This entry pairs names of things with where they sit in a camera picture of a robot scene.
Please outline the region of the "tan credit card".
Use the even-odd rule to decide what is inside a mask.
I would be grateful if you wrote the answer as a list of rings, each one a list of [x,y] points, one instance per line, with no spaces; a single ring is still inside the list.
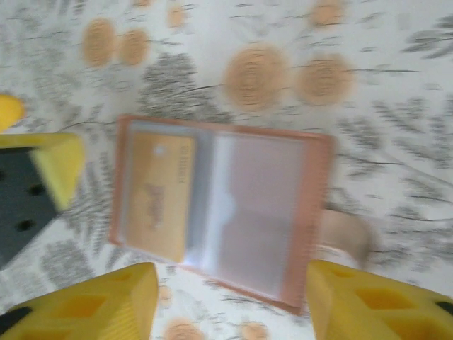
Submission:
[[[195,150],[192,137],[133,134],[125,220],[128,246],[176,263],[183,260]]]

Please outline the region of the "floral table cover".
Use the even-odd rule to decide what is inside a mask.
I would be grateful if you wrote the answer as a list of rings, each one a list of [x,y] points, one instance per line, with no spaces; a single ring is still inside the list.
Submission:
[[[88,168],[73,209],[0,271],[0,312],[143,261],[106,241],[121,113],[330,132],[331,207],[377,218],[380,273],[453,295],[453,0],[0,0],[0,90],[24,99],[21,132],[78,132]],[[223,75],[270,43],[293,77],[343,57],[342,101],[290,87],[236,107]]]

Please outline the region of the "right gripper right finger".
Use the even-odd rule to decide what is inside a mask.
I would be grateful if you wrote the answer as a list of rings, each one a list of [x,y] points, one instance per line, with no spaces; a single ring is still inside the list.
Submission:
[[[453,340],[453,299],[355,268],[310,261],[306,300],[316,340]]]

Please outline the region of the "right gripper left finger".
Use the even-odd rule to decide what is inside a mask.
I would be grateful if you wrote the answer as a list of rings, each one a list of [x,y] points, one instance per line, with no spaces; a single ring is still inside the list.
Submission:
[[[158,299],[155,265],[136,263],[13,306],[0,340],[149,340]]]

